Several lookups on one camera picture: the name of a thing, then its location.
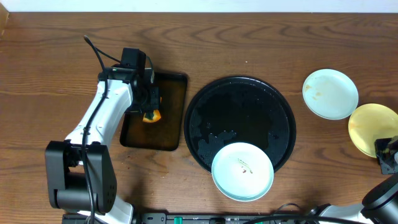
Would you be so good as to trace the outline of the orange sponge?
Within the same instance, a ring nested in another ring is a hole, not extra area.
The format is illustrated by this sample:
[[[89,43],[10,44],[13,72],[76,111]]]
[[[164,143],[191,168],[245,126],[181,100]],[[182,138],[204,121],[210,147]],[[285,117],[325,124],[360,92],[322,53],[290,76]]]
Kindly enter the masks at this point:
[[[144,123],[155,123],[158,122],[161,119],[161,114],[160,110],[157,108],[156,110],[154,109],[156,106],[159,106],[162,102],[162,97],[160,97],[160,100],[158,103],[150,103],[148,107],[148,111],[144,113],[142,121]]]

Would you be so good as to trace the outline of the yellow plastic plate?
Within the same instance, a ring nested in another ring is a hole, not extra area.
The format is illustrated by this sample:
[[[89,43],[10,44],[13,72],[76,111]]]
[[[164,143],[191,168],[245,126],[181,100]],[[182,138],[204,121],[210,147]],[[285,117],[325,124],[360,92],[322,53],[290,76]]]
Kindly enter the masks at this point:
[[[397,135],[397,113],[380,104],[362,105],[350,116],[348,131],[353,144],[362,153],[376,158],[374,142]]]

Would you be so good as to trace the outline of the pale green plastic plate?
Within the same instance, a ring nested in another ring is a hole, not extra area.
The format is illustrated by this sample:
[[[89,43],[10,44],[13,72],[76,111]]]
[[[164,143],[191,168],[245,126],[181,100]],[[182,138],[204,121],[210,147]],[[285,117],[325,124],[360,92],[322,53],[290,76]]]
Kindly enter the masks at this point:
[[[311,73],[303,83],[302,96],[313,113],[330,120],[349,117],[359,103],[354,82],[344,73],[333,69]]]

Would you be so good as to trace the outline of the light blue plastic plate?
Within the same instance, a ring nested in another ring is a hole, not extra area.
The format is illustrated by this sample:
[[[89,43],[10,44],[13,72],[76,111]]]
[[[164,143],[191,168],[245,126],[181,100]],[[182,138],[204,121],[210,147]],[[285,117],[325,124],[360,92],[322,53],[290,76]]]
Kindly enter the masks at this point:
[[[263,197],[274,180],[274,168],[265,152],[245,142],[228,144],[213,159],[211,175],[218,190],[239,201]]]

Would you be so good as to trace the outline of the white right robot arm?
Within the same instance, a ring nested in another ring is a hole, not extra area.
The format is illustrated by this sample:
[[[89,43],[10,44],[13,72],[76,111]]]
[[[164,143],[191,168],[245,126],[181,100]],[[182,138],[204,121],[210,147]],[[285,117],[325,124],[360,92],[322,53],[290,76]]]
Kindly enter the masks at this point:
[[[397,223],[397,136],[377,139],[374,145],[381,172],[389,177],[367,193],[359,204],[347,207],[325,204],[313,209],[311,214],[361,223]]]

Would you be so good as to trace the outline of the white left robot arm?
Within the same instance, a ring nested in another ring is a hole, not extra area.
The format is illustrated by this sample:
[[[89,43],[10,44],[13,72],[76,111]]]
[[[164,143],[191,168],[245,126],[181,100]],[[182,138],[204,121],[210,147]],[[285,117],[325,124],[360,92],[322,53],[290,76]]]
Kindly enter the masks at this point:
[[[109,67],[98,75],[95,97],[76,128],[45,149],[49,202],[77,212],[85,223],[132,223],[134,207],[117,195],[109,155],[123,114],[159,105],[151,68]]]

